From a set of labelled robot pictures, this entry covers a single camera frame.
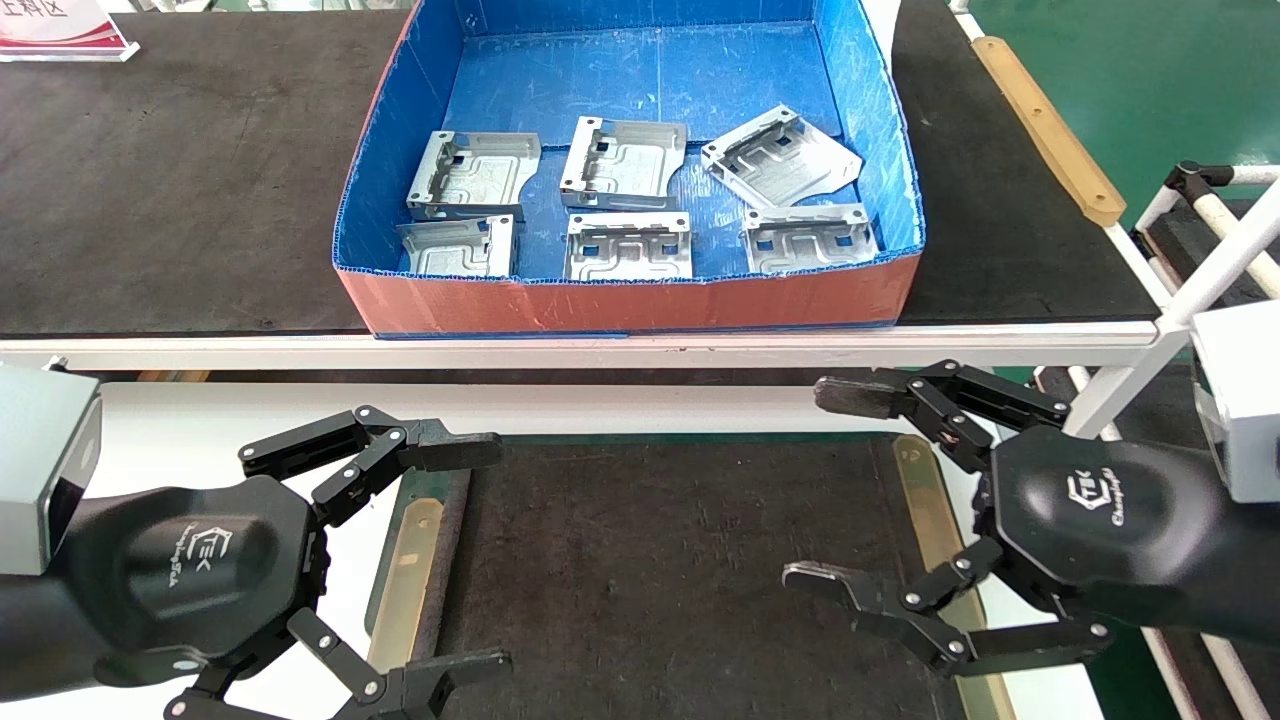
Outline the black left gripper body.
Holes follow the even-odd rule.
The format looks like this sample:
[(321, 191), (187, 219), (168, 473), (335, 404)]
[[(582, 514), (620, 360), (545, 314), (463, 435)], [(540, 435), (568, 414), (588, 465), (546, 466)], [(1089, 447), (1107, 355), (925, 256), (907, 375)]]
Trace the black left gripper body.
[(87, 498), (44, 574), (3, 578), (1, 696), (253, 675), (292, 646), (328, 562), (310, 502), (269, 478)]

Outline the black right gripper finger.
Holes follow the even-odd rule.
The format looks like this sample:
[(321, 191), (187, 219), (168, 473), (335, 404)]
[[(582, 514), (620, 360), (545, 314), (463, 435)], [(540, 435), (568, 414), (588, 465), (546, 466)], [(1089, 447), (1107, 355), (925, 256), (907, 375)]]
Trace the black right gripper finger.
[(993, 436), (974, 415), (998, 427), (1062, 428), (1070, 406), (1038, 389), (955, 360), (905, 372), (877, 369), (859, 378), (823, 377), (815, 405), (832, 414), (904, 419), (966, 473), (989, 470)]
[(1000, 543), (983, 538), (916, 582), (901, 583), (826, 562), (783, 568), (783, 587), (832, 600), (852, 629), (897, 641), (941, 676), (987, 676), (1083, 664), (1111, 643), (1102, 623), (1069, 618), (1036, 625), (964, 630), (941, 612), (995, 571), (1006, 568)]

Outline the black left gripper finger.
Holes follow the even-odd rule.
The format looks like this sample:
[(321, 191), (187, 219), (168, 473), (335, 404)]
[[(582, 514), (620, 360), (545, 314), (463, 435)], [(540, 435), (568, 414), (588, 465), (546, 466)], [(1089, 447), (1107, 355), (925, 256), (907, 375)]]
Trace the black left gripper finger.
[(495, 433), (454, 434), (438, 419), (406, 421), (365, 405), (248, 443), (239, 461), (247, 478), (275, 480), (340, 461), (311, 495), (320, 524), (339, 527), (407, 471), (488, 468), (502, 454)]
[[(439, 719), (454, 691), (504, 676), (513, 661), (502, 648), (413, 661), (387, 673), (358, 656), (311, 609), (289, 616), (285, 629), (348, 692), (334, 719)], [(166, 719), (274, 719), (225, 702), (239, 670), (207, 667), (165, 707)]]

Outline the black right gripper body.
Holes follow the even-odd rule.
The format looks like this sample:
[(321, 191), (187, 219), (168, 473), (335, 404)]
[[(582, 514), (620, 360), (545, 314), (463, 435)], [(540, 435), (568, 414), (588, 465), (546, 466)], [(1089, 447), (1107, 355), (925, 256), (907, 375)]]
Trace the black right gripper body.
[(986, 473), (996, 575), (1044, 612), (1275, 646), (1276, 503), (1238, 503), (1212, 457), (1036, 427)]

